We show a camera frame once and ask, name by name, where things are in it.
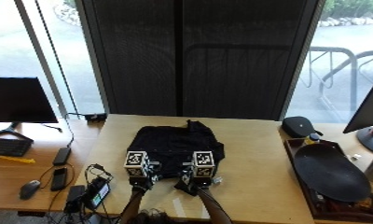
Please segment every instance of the yellow object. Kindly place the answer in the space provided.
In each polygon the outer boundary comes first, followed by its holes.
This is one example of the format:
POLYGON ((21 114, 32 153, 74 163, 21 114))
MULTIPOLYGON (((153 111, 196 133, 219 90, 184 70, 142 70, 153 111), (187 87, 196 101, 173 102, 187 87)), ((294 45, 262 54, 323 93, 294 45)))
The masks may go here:
POLYGON ((320 135, 317 133, 312 133, 307 138, 306 138, 306 145, 316 144, 320 143, 320 135))
POLYGON ((8 156, 0 156, 0 159, 5 159, 5 160, 10 160, 10 161, 21 161, 21 162, 25 162, 25 163, 36 163, 36 159, 24 159, 24 158, 17 158, 17 157, 8 157, 8 156))

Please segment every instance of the charger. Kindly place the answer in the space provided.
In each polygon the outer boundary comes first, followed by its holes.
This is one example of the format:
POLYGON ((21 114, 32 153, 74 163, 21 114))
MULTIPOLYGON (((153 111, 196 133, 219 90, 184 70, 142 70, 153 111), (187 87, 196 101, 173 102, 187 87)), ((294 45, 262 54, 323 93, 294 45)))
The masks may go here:
POLYGON ((85 118, 87 121, 93 121, 93 122, 101 122, 101 121, 106 121, 107 120, 107 114, 102 113, 102 114, 86 114, 85 118))

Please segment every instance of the keyboard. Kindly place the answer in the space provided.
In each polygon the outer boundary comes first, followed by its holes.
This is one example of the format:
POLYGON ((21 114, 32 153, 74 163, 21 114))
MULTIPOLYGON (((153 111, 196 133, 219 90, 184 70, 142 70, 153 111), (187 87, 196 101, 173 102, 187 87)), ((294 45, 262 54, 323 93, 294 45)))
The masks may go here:
POLYGON ((30 140, 0 138, 0 156, 25 156, 32 144, 30 140))

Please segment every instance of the black curtain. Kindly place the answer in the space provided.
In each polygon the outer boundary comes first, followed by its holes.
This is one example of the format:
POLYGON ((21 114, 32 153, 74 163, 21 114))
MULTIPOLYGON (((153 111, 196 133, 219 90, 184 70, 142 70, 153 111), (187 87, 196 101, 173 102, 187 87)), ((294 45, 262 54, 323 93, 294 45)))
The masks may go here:
POLYGON ((309 0, 89 0, 110 112, 279 119, 309 0))

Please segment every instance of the window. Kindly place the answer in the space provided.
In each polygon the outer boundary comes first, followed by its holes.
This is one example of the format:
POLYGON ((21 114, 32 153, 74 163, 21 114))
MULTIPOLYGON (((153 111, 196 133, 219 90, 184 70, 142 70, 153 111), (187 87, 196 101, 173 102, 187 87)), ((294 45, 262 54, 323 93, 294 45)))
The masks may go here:
POLYGON ((349 122, 373 87, 373 1, 328 0, 287 117, 349 122))
POLYGON ((38 77, 59 117, 103 112, 75 2, 0 0, 0 77, 38 77))

